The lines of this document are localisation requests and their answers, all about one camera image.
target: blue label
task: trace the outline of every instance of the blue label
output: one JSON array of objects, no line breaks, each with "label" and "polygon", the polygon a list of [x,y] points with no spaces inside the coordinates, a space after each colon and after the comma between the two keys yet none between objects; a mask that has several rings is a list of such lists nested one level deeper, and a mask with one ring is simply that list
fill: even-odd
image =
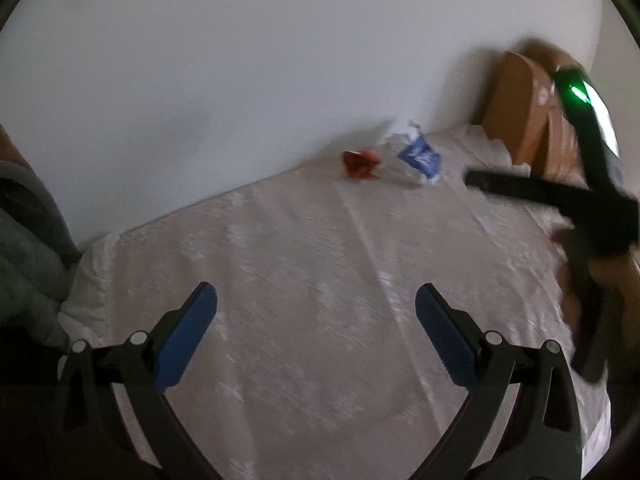
[{"label": "blue label", "polygon": [[413,144],[409,144],[402,152],[398,153],[398,158],[420,171],[427,178],[433,178],[440,174],[442,158],[421,135],[415,139]]}]

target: gray blanket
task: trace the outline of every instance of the gray blanket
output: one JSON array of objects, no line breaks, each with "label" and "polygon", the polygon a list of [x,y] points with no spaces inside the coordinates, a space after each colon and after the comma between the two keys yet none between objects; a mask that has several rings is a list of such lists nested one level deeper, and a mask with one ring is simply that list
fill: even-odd
[{"label": "gray blanket", "polygon": [[57,312],[79,257],[52,196],[0,126],[0,326],[66,349]]}]

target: bed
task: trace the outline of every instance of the bed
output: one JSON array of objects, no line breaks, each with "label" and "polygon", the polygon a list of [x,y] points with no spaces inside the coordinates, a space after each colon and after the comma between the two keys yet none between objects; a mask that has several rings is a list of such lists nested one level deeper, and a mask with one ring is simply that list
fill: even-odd
[{"label": "bed", "polygon": [[[408,478],[466,395],[415,319],[419,286],[514,344],[572,351],[548,240],[561,219],[465,188],[467,166],[512,168],[482,126],[428,141],[443,158],[433,185],[349,181],[329,158],[110,235],[84,254],[61,322],[94,346],[121,343],[210,282],[218,314],[166,395],[225,478]],[[609,445],[609,399],[604,383],[573,379],[586,473]],[[116,393],[136,449],[156,462]]]}]

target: red object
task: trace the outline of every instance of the red object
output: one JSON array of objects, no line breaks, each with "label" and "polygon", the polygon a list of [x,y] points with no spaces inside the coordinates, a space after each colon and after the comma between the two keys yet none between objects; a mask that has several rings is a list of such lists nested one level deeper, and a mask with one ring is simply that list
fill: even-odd
[{"label": "red object", "polygon": [[372,171],[380,165],[380,157],[373,150],[342,152],[342,168],[347,178],[374,180]]}]

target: wooden headboard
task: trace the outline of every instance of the wooden headboard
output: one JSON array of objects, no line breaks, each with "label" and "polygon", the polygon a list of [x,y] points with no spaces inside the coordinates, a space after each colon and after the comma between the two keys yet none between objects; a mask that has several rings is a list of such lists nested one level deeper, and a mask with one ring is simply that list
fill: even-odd
[{"label": "wooden headboard", "polygon": [[579,63],[543,41],[532,42],[525,54],[505,53],[482,126],[489,138],[505,143],[514,164],[564,180],[575,167],[577,142],[548,74]]}]

